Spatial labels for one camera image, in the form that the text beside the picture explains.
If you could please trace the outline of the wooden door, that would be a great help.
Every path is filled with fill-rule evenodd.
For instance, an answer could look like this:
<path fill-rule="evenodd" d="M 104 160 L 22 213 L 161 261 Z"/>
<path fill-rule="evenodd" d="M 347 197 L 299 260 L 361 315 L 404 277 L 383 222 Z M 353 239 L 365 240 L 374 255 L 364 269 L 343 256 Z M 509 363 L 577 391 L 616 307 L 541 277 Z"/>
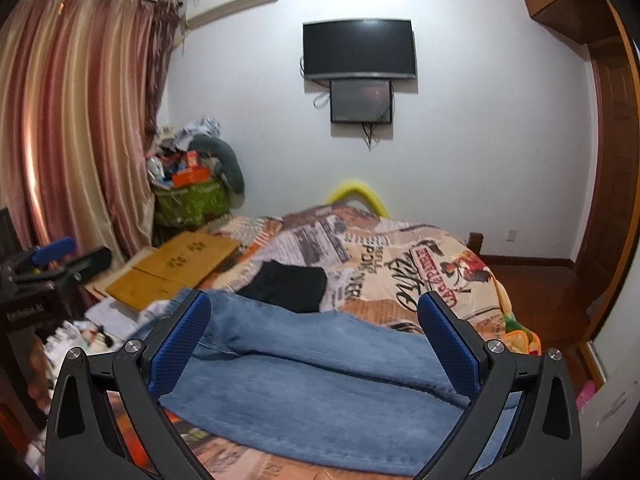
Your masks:
<path fill-rule="evenodd" d="M 586 342 L 612 310 L 637 246 L 639 229 L 639 69 L 620 14 L 617 34 L 590 44 L 598 106 L 597 167 L 575 270 L 598 300 Z"/>

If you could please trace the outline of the white papers pile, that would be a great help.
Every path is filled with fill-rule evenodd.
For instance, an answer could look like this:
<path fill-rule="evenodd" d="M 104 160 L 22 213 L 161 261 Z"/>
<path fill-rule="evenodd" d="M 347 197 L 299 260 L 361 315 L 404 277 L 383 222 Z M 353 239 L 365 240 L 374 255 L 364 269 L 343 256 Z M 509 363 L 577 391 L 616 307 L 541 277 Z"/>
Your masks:
<path fill-rule="evenodd" d="M 137 311 L 108 297 L 89 308 L 81 320 L 62 322 L 47 338 L 44 354 L 51 363 L 58 363 L 73 347 L 88 354 L 117 350 L 140 326 L 163 314 L 168 304 L 168 300 L 157 300 Z"/>

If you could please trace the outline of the small dark wall monitor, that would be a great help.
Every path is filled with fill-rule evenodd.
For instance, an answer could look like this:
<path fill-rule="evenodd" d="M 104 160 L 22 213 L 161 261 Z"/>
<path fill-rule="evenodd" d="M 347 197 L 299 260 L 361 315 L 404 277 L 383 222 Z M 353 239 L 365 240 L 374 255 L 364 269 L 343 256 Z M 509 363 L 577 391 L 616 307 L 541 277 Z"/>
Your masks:
<path fill-rule="evenodd" d="M 390 125 L 392 83 L 381 79 L 332 80 L 330 116 L 332 124 Z"/>

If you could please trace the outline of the black wall television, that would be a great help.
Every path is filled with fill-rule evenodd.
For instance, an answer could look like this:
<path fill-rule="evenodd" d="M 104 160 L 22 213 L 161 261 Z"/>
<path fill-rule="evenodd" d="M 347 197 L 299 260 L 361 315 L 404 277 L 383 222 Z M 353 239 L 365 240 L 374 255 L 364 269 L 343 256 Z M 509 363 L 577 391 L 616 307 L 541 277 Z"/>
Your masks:
<path fill-rule="evenodd" d="M 416 79 L 416 46 L 408 20 L 341 20 L 303 24 L 306 79 Z"/>

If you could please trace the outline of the black folded garment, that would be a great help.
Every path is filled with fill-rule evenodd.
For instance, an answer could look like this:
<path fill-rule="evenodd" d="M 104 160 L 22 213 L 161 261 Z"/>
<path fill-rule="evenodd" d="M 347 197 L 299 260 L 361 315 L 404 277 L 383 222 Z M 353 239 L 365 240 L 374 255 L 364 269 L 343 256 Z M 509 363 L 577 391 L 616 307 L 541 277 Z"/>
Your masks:
<path fill-rule="evenodd" d="M 320 311 L 327 284 L 326 271 L 322 268 L 290 266 L 271 260 L 236 293 L 294 313 L 308 314 Z"/>

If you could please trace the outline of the pink striped curtain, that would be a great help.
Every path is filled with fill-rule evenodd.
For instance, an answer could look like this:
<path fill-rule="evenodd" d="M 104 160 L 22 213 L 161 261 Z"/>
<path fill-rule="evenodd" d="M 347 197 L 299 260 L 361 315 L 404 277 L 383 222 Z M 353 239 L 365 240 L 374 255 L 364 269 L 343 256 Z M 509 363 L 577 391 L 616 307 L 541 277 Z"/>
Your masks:
<path fill-rule="evenodd" d="M 1 29 L 1 205 L 18 239 L 121 266 L 152 236 L 145 154 L 178 0 L 20 0 Z"/>

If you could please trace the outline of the grey pillow on pile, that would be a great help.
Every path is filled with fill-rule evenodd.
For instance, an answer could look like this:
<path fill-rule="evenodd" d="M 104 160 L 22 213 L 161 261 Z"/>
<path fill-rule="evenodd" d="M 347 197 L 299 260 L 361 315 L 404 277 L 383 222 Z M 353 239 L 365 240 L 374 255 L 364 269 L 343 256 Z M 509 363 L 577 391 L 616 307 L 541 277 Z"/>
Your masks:
<path fill-rule="evenodd" d="M 234 194 L 243 195 L 245 181 L 242 170 L 232 147 L 216 136 L 197 134 L 189 144 L 191 151 L 196 151 L 201 156 L 218 159 L 219 174 L 223 174 Z"/>

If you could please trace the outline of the wooden overhead cabinet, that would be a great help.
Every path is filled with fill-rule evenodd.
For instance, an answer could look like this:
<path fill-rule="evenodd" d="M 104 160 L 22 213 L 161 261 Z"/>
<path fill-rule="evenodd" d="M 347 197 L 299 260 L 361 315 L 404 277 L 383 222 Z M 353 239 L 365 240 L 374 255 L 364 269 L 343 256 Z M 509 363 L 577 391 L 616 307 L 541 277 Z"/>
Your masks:
<path fill-rule="evenodd" d="M 578 44 L 620 34 L 606 0 L 525 0 L 525 4 L 534 21 Z"/>

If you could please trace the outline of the blue denim jeans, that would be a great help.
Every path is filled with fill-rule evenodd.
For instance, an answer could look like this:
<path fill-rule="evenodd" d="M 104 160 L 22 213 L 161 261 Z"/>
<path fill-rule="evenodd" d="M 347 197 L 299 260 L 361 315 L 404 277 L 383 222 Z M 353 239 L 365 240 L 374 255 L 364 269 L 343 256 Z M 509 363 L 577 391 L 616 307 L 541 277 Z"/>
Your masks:
<path fill-rule="evenodd" d="M 221 290 L 164 408 L 293 460 L 413 476 L 469 401 L 425 336 L 345 312 L 297 314 Z"/>

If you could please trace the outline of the flat cardboard box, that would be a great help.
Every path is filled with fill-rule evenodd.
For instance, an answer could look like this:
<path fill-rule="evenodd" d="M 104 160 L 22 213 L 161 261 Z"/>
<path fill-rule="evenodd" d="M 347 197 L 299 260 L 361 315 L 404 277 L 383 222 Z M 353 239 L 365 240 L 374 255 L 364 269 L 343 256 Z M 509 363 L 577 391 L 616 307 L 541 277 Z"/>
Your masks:
<path fill-rule="evenodd" d="M 240 242 L 232 238 L 183 232 L 135 263 L 107 286 L 106 293 L 141 312 L 154 301 L 174 298 L 183 288 L 197 288 L 239 248 Z"/>

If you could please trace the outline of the orange box on pile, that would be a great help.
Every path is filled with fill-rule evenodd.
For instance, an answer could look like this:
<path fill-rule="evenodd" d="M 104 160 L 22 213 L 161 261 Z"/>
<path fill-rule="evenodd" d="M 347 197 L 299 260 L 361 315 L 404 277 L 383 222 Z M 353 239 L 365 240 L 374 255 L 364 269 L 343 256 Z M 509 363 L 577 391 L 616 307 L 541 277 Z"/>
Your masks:
<path fill-rule="evenodd" d="M 184 188 L 185 186 L 206 181 L 211 176 L 212 172 L 207 167 L 189 167 L 173 174 L 171 183 L 174 188 Z"/>

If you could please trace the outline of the patterned bed blanket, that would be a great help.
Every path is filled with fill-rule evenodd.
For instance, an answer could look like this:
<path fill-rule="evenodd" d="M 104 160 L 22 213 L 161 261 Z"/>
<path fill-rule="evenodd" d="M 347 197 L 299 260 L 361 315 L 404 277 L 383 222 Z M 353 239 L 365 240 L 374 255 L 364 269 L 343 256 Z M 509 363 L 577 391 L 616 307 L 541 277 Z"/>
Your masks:
<path fill-rule="evenodd" d="M 268 261 L 322 268 L 328 284 L 320 311 L 338 311 L 398 332 L 421 334 L 418 302 L 437 292 L 484 339 L 538 354 L 538 336 L 516 320 L 506 290 L 474 250 L 437 226 L 403 222 L 347 206 L 317 206 L 282 218 L 227 214 L 203 232 L 240 242 L 228 266 L 204 287 L 235 294 Z M 206 470 L 217 479 L 396 479 L 397 474 L 293 460 L 215 436 L 166 408 Z"/>

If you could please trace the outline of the yellow curved headboard piece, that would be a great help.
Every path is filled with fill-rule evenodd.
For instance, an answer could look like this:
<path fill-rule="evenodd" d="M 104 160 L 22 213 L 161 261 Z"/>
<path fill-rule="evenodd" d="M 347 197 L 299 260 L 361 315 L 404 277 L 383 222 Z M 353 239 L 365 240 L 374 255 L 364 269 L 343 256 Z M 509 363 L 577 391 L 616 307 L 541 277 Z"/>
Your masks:
<path fill-rule="evenodd" d="M 372 188 L 370 188 L 369 185 L 366 185 L 363 181 L 357 179 L 343 181 L 329 194 L 326 199 L 326 204 L 334 205 L 354 197 L 361 200 L 372 214 L 376 214 L 383 218 L 388 218 L 390 216 L 387 208 L 382 203 L 382 200 L 375 194 L 375 192 L 373 192 Z"/>

